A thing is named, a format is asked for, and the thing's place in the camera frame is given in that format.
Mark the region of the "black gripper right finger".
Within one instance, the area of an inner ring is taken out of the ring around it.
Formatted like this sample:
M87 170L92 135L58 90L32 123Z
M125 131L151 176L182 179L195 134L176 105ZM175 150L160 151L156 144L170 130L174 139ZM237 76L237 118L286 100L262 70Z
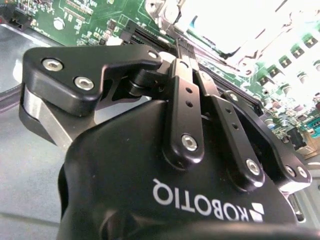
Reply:
M197 75L207 112L216 120L229 154L233 182L244 191L252 191L270 178L285 194L309 187L312 176L302 157L278 139L236 92L219 92L211 75L199 66L195 48L190 43L187 56Z

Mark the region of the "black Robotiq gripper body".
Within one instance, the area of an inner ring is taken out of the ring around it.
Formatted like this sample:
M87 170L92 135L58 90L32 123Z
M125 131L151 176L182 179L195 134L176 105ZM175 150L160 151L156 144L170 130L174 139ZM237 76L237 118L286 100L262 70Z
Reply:
M236 188L211 121L204 159L187 171L164 158L167 104L149 101L77 137L59 175L59 240L317 240L270 178Z

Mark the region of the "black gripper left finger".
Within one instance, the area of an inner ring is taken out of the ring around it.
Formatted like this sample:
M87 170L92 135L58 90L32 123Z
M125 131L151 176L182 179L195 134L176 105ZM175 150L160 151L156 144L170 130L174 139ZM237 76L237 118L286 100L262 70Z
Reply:
M97 109L142 96L167 102L162 149L179 170L204 156L195 50L183 39L166 51L145 44L36 47L22 60L21 121L67 150L95 125Z

